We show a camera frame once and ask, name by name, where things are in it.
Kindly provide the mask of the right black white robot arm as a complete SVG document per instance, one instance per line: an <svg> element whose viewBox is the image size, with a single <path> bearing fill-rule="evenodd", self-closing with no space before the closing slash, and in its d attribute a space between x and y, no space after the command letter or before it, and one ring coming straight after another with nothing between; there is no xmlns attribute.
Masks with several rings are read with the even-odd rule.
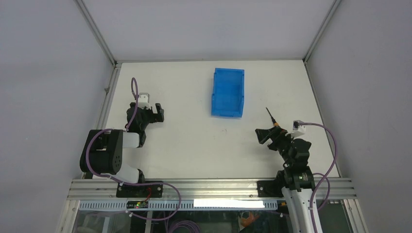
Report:
<svg viewBox="0 0 412 233"><path fill-rule="evenodd" d="M256 129L255 133L260 144L270 140L268 149L277 151L284 160L282 170L273 180L257 181L258 196L284 198L295 233L321 233L315 199L316 185L308 166L311 143L294 139L279 126Z"/></svg>

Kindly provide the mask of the orange handled black screwdriver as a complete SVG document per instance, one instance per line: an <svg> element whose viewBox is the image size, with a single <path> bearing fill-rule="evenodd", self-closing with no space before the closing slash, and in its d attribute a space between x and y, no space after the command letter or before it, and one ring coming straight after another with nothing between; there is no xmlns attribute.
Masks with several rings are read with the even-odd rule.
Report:
<svg viewBox="0 0 412 233"><path fill-rule="evenodd" d="M273 131L273 130L281 130L281 131L283 131L284 129L279 126L279 123L275 120L275 118L272 116L271 112L269 111L269 109L268 109L267 107L266 107L266 110L267 110L267 112L268 112L268 114L269 114L269 116L270 116L270 118L271 118L272 124L273 124L273 127L270 128L269 130L270 130L270 131Z"/></svg>

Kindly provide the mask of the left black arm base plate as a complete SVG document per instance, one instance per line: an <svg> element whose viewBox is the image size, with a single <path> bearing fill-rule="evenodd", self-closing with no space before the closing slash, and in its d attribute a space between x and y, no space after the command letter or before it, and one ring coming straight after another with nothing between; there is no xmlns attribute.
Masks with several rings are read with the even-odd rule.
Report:
<svg viewBox="0 0 412 233"><path fill-rule="evenodd" d="M163 185L161 181L148 182L144 185L118 185L117 198L161 198L163 196Z"/></svg>

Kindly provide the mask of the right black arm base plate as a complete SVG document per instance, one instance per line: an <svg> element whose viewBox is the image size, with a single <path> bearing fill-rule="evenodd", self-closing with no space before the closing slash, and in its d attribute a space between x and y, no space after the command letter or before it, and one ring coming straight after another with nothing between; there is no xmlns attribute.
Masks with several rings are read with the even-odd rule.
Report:
<svg viewBox="0 0 412 233"><path fill-rule="evenodd" d="M260 198L283 198L284 183L278 179L257 181L257 192Z"/></svg>

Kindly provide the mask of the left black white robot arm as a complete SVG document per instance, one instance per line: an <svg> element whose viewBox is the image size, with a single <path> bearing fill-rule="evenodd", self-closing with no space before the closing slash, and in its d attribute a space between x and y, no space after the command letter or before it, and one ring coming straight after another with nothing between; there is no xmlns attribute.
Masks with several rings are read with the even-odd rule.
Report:
<svg viewBox="0 0 412 233"><path fill-rule="evenodd" d="M81 171L127 184L130 194L134 197L143 196L146 192L143 171L123 161L123 150L142 148L146 141L147 126L164 121L161 104L156 103L155 108L156 112L150 104L132 102L126 111L124 130L90 130L80 158Z"/></svg>

